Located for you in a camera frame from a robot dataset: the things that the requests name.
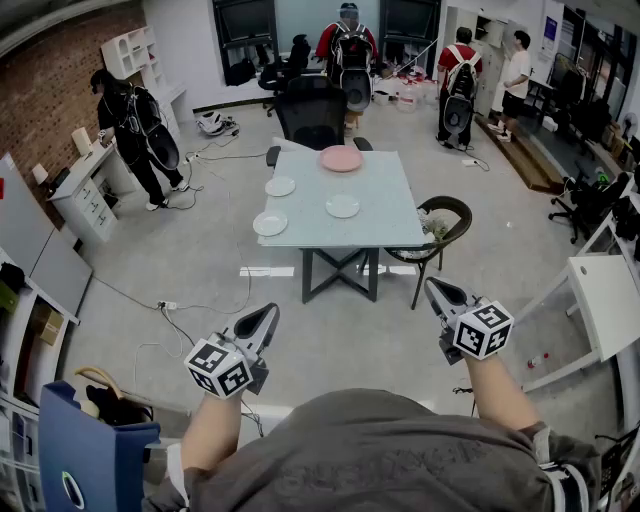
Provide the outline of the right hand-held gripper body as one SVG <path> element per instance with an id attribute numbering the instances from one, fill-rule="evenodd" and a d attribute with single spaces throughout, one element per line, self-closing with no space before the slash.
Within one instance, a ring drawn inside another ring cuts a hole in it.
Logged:
<path id="1" fill-rule="evenodd" d="M 439 346 L 449 364 L 457 364 L 465 355 L 483 360 L 497 354 L 507 345 L 514 326 L 514 317 L 500 302 L 473 294 L 469 302 L 448 317 L 439 316 Z"/>

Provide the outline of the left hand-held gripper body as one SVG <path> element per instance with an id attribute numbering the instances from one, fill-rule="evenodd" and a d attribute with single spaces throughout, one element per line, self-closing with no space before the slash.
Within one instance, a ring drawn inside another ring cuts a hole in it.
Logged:
<path id="1" fill-rule="evenodd" d="M 234 343 L 224 329 L 210 339 L 200 339 L 184 366 L 198 387 L 221 399 L 245 390 L 258 395 L 269 375 L 262 352 L 256 354 Z"/>

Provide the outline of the white plate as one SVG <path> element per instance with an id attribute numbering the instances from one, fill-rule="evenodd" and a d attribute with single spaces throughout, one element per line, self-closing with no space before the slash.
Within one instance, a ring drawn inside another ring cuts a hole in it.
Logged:
<path id="1" fill-rule="evenodd" d="M 287 216 L 281 211 L 264 211 L 253 221 L 253 230 L 262 237 L 273 237 L 282 233 L 288 225 Z"/>
<path id="2" fill-rule="evenodd" d="M 274 177 L 265 184 L 265 192 L 270 197 L 285 197 L 293 193 L 295 189 L 295 181 L 286 176 Z"/>
<path id="3" fill-rule="evenodd" d="M 360 202 L 357 198 L 351 195 L 337 194 L 326 201 L 325 209 L 332 217 L 338 219 L 349 219 L 359 213 Z"/>

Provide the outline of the pink plate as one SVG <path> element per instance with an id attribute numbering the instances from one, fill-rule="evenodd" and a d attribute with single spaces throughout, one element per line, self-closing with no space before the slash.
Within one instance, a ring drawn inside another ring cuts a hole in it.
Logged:
<path id="1" fill-rule="evenodd" d="M 363 164 L 363 156 L 359 149 L 345 145 L 335 145 L 322 150 L 319 154 L 319 164 L 336 173 L 355 171 Z"/>

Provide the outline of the person's left forearm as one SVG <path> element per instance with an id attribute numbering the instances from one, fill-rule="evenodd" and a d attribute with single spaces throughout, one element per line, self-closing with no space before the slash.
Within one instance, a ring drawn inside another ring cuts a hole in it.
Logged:
<path id="1" fill-rule="evenodd" d="M 181 442 L 182 469 L 214 470 L 238 446 L 242 394 L 221 399 L 206 393 Z"/>

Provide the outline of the person's right forearm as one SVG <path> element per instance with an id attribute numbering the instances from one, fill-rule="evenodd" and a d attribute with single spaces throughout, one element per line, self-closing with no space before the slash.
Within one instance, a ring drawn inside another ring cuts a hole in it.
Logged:
<path id="1" fill-rule="evenodd" d="M 482 419 L 512 430 L 527 429 L 541 422 L 533 403 L 498 355 L 483 360 L 465 355 L 464 361 Z"/>

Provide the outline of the floral seat cushion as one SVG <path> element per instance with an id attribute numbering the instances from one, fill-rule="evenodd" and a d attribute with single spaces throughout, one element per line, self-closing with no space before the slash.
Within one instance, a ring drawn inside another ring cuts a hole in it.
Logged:
<path id="1" fill-rule="evenodd" d="M 419 208 L 417 213 L 424 235 L 424 243 L 431 246 L 443 242 L 449 231 L 445 220 L 435 211 Z"/>

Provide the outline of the dark wicker chair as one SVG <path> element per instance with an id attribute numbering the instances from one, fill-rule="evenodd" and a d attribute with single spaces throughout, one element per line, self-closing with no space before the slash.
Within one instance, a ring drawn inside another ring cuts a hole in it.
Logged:
<path id="1" fill-rule="evenodd" d="M 425 280 L 427 264 L 437 259 L 437 270 L 441 271 L 444 260 L 444 250 L 454 241 L 464 235 L 470 228 L 473 220 L 471 209 L 463 201 L 451 196 L 435 196 L 429 198 L 416 208 L 426 211 L 435 211 L 441 216 L 449 227 L 446 239 L 435 245 L 426 245 L 424 242 L 416 248 L 386 248 L 385 251 L 394 259 L 416 265 L 418 268 L 418 282 L 411 303 L 411 309 L 416 308 L 421 287 Z"/>

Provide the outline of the black bag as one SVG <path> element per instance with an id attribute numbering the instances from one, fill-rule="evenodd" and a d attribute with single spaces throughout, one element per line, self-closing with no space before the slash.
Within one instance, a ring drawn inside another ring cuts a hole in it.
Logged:
<path id="1" fill-rule="evenodd" d="M 127 399 L 119 399 L 111 388 L 86 386 L 86 396 L 99 409 L 99 419 L 111 426 L 125 426 L 153 421 L 153 410 Z"/>

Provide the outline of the glass top table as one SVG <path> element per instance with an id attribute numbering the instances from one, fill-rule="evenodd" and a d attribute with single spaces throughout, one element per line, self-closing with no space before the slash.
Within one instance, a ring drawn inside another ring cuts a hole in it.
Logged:
<path id="1" fill-rule="evenodd" d="M 285 229 L 258 237 L 265 247 L 386 248 L 419 247 L 425 243 L 421 223 L 399 155 L 367 151 L 360 168 L 332 172 L 320 165 L 314 151 L 279 155 L 276 177 L 293 179 L 295 189 L 284 197 L 269 197 L 265 210 L 282 213 Z M 332 216 L 326 203 L 336 195 L 351 196 L 359 211 L 350 218 Z"/>

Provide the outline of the white table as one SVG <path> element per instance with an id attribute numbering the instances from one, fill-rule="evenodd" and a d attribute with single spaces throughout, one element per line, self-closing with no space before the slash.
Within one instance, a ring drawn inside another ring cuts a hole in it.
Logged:
<path id="1" fill-rule="evenodd" d="M 567 259 L 564 269 L 515 316 L 524 320 L 547 297 L 569 284 L 585 324 L 591 351 L 576 361 L 523 385 L 528 393 L 555 383 L 597 362 L 605 362 L 640 339 L 640 291 L 621 255 L 589 255 Z"/>

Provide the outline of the wooden step platform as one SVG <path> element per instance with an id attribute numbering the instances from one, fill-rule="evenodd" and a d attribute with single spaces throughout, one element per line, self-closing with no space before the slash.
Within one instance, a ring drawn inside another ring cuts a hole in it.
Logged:
<path id="1" fill-rule="evenodd" d="M 475 123 L 497 146 L 528 189 L 550 195 L 560 195 L 563 192 L 563 177 L 527 137 L 516 133 L 510 142 L 501 142 L 498 140 L 498 133 L 488 127 L 488 119 L 476 114 Z"/>

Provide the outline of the blue bag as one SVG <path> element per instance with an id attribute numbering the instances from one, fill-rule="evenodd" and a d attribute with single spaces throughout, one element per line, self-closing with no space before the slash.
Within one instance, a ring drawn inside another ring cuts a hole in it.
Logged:
<path id="1" fill-rule="evenodd" d="M 64 381 L 42 388 L 38 459 L 46 512 L 142 512 L 144 452 L 160 426 L 110 426 L 81 410 Z"/>

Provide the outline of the person's grey t-shirt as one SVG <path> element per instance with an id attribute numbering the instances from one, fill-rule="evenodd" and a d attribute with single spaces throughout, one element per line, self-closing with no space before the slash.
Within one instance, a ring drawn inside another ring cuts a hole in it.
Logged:
<path id="1" fill-rule="evenodd" d="M 544 423 L 438 415 L 387 391 L 332 392 L 142 512 L 595 512 L 597 450 Z"/>

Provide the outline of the black swivel office chair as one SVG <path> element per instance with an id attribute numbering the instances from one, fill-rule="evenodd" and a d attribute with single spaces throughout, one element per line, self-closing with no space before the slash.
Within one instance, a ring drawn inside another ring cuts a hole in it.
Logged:
<path id="1" fill-rule="evenodd" d="M 576 244 L 579 235 L 588 240 L 591 229 L 604 220 L 629 184 L 630 177 L 629 173 L 622 172 L 611 182 L 596 180 L 592 184 L 584 181 L 582 175 L 577 180 L 565 178 L 564 193 L 550 201 L 561 211 L 550 213 L 548 219 L 565 218 L 569 221 L 572 245 Z"/>

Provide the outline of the cardboard box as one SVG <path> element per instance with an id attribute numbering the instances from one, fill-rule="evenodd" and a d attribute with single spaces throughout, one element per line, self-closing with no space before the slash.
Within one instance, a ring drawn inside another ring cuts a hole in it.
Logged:
<path id="1" fill-rule="evenodd" d="M 44 343 L 54 346 L 60 334 L 64 317 L 46 303 L 36 303 L 31 314 L 34 333 Z"/>

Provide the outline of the rows of black devices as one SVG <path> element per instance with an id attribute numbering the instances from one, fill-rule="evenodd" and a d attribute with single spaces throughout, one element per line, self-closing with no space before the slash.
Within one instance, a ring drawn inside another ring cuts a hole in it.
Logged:
<path id="1" fill-rule="evenodd" d="M 611 209 L 618 237 L 633 241 L 640 236 L 640 213 L 633 206 L 629 196 L 619 198 Z"/>

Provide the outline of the grey board panel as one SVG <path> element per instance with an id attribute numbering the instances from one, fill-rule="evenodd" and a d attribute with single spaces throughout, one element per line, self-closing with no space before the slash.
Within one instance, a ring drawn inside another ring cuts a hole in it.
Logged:
<path id="1" fill-rule="evenodd" d="M 54 229 L 31 273 L 31 279 L 66 311 L 76 314 L 91 274 L 91 267 Z"/>

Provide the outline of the black white backpack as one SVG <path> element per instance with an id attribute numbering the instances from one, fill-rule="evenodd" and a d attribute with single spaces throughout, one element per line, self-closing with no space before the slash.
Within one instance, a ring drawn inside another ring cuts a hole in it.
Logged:
<path id="1" fill-rule="evenodd" d="M 477 89 L 476 63 L 480 55 L 475 53 L 464 59 L 455 44 L 448 46 L 457 59 L 457 64 L 449 72 L 448 98 L 444 108 L 444 126 L 451 135 L 459 135 L 468 126 L 474 113 L 473 101 Z"/>
<path id="2" fill-rule="evenodd" d="M 129 130 L 143 139 L 146 152 L 159 169 L 176 170 L 180 163 L 178 146 L 163 124 L 158 102 L 147 89 L 134 86 L 127 101 Z"/>
<path id="3" fill-rule="evenodd" d="M 372 96 L 370 70 L 373 47 L 366 27 L 358 24 L 351 30 L 340 21 L 330 49 L 332 62 L 328 75 L 346 94 L 348 110 L 363 113 Z"/>

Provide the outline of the group of clear water jugs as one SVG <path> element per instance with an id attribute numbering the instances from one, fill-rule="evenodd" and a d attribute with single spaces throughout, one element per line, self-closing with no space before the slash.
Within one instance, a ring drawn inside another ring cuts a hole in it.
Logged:
<path id="1" fill-rule="evenodd" d="M 399 112 L 414 113 L 422 110 L 438 111 L 438 84 L 436 81 L 417 78 L 390 76 L 375 79 L 373 99 L 394 106 Z"/>

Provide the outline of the white black helmet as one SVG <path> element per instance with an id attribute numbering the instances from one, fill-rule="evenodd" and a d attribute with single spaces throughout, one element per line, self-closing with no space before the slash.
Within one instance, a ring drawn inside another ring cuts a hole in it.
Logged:
<path id="1" fill-rule="evenodd" d="M 218 111 L 203 113 L 196 117 L 196 125 L 207 136 L 218 137 L 238 132 L 238 124 L 232 117 Z"/>

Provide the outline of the white desk with drawers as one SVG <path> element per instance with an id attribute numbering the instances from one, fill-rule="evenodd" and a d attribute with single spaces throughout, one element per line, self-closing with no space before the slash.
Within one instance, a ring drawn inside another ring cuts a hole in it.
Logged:
<path id="1" fill-rule="evenodd" d="M 106 243 L 117 225 L 116 214 L 107 199 L 119 201 L 140 189 L 115 145 L 103 147 L 95 141 L 92 151 L 71 166 L 49 202 L 73 235 L 86 245 L 97 245 Z"/>

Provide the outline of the white storage shelf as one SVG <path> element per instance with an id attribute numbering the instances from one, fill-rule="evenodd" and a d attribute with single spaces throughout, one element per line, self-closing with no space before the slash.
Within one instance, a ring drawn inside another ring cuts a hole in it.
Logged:
<path id="1" fill-rule="evenodd" d="M 24 277 L 11 311 L 0 309 L 0 509 L 44 512 L 39 476 L 38 420 L 44 385 L 56 378 L 67 331 L 79 324 L 77 311 L 91 270 L 64 270 L 69 279 L 47 279 L 53 288 Z M 34 319 L 40 306 L 62 316 L 55 341 L 37 338 Z"/>

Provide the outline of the black mesh office chair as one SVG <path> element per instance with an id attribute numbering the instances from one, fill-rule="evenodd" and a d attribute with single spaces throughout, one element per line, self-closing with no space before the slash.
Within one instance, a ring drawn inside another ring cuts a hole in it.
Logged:
<path id="1" fill-rule="evenodd" d="M 269 167 L 274 168 L 285 152 L 308 153 L 319 164 L 322 150 L 335 145 L 348 146 L 345 143 L 346 94 L 324 76 L 308 75 L 292 80 L 287 90 L 276 97 L 275 112 L 283 136 L 274 138 L 267 151 Z M 362 156 L 372 150 L 371 144 L 362 137 L 356 137 L 351 147 L 359 149 Z"/>

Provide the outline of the white cylindrical container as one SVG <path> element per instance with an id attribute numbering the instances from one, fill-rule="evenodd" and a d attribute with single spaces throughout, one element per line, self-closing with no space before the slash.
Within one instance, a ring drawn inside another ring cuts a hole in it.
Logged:
<path id="1" fill-rule="evenodd" d="M 85 157 L 93 152 L 93 143 L 85 127 L 75 129 L 71 136 L 81 156 Z"/>

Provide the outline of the white lockers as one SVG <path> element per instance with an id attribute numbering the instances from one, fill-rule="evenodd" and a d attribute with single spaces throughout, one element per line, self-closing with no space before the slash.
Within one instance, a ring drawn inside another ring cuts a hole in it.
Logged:
<path id="1" fill-rule="evenodd" d="M 445 46 L 455 42 L 459 27 L 472 31 L 470 46 L 481 55 L 483 71 L 478 79 L 475 108 L 481 116 L 489 118 L 502 111 L 504 81 L 515 52 L 514 32 L 522 26 L 512 20 L 488 17 L 483 10 L 476 13 L 449 6 L 444 25 Z"/>

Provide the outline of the black high-back office chair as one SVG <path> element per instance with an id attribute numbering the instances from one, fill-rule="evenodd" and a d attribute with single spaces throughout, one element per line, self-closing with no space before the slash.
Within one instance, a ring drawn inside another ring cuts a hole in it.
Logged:
<path id="1" fill-rule="evenodd" d="M 274 63 L 267 64 L 260 75 L 258 85 L 261 89 L 272 92 L 274 96 L 285 92 L 289 82 L 299 77 L 307 68 L 310 53 L 307 35 L 296 35 L 289 56 L 278 56 Z"/>

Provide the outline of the black metal table frame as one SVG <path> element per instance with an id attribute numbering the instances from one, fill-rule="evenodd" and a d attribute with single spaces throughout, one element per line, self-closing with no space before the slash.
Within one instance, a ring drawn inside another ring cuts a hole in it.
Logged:
<path id="1" fill-rule="evenodd" d="M 329 287 L 337 282 L 348 286 L 360 295 L 366 297 L 375 303 L 378 298 L 378 275 L 379 275 L 379 248 L 359 248 L 351 251 L 340 259 L 331 256 L 327 251 L 321 248 L 301 248 L 302 252 L 302 288 L 301 298 L 304 304 L 307 304 L 320 293 L 326 291 Z M 318 256 L 324 263 L 328 264 L 333 273 L 317 286 L 312 284 L 313 281 L 313 265 L 314 257 Z M 363 286 L 354 278 L 345 273 L 346 269 L 354 264 L 359 258 L 362 258 L 361 265 L 358 267 L 360 275 L 364 274 L 364 265 L 368 265 L 368 285 Z"/>

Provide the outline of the blue wall poster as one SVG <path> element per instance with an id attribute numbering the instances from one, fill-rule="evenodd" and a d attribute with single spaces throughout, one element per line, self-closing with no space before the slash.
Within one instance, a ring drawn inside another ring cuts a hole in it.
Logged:
<path id="1" fill-rule="evenodd" d="M 544 22 L 544 30 L 541 38 L 540 54 L 546 58 L 551 58 L 554 54 L 555 40 L 557 35 L 558 22 L 547 16 Z"/>

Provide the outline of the white wall shelf unit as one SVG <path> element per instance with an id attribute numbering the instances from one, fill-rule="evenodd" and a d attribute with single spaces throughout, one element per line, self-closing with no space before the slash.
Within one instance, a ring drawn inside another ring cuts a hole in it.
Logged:
<path id="1" fill-rule="evenodd" d="M 180 128 L 173 103 L 184 94 L 186 87 L 167 81 L 153 27 L 144 26 L 116 36 L 101 46 L 101 52 L 106 69 L 116 79 L 141 78 L 143 86 L 158 101 L 165 126 L 179 141 Z"/>

